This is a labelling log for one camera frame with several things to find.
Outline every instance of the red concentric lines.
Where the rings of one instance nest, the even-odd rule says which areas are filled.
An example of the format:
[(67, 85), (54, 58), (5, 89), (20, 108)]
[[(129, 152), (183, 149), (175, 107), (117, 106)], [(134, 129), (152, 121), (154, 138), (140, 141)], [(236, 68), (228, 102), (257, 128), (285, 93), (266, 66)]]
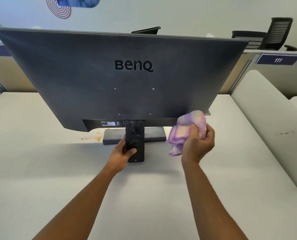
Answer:
[(61, 19), (67, 19), (71, 15), (71, 7), (59, 6), (57, 0), (46, 0), (50, 11)]

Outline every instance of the purple and white cloth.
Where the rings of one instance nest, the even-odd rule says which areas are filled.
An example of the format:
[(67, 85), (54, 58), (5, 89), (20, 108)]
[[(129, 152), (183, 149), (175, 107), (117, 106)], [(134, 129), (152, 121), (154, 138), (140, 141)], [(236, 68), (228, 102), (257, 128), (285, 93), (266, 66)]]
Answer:
[(202, 140), (206, 137), (206, 118), (202, 111), (196, 110), (185, 114), (177, 119), (177, 123), (170, 130), (170, 135), (167, 139), (168, 143), (173, 145), (170, 156), (182, 155), (183, 145), (189, 137), (189, 126), (196, 125), (199, 130), (199, 136)]

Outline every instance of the benq logo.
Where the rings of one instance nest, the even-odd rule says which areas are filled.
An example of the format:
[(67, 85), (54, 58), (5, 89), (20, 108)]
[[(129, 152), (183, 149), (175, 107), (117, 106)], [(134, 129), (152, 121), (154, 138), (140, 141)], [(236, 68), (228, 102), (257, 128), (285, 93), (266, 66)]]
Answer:
[(123, 70), (124, 67), (126, 70), (134, 69), (136, 71), (139, 68), (140, 71), (144, 69), (148, 72), (154, 72), (154, 70), (152, 70), (153, 64), (149, 60), (144, 61), (143, 63), (140, 60), (134, 60), (134, 62), (127, 60), (125, 63), (123, 63), (122, 60), (115, 60), (115, 70)]

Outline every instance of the cleaning cloth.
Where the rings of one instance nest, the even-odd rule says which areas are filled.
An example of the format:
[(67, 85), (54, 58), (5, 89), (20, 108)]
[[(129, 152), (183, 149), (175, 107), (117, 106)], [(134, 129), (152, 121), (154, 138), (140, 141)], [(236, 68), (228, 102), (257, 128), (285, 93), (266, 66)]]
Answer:
[(170, 156), (182, 155), (183, 145), (189, 137), (189, 126), (196, 125), (199, 130), (199, 136), (202, 140), (206, 137), (206, 118), (202, 111), (196, 110), (185, 114), (177, 119), (177, 123), (170, 130), (170, 135), (167, 139), (168, 143), (173, 145)]

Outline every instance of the black mesh chair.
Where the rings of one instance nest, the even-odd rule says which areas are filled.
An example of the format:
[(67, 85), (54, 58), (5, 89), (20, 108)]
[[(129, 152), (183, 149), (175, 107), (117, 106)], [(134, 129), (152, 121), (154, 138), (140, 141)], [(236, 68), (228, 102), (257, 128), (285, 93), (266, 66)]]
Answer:
[(132, 34), (157, 35), (159, 29), (161, 29), (161, 27), (147, 28), (138, 31), (133, 31)]
[(233, 31), (232, 38), (242, 39), (249, 41), (246, 49), (257, 50), (260, 48), (264, 37), (266, 36), (265, 32), (255, 32), (255, 31)]
[[(278, 51), (285, 43), (290, 32), (291, 17), (273, 17), (268, 32), (233, 31), (232, 38), (248, 40), (247, 49)], [(296, 47), (285, 45), (287, 51), (297, 51)]]

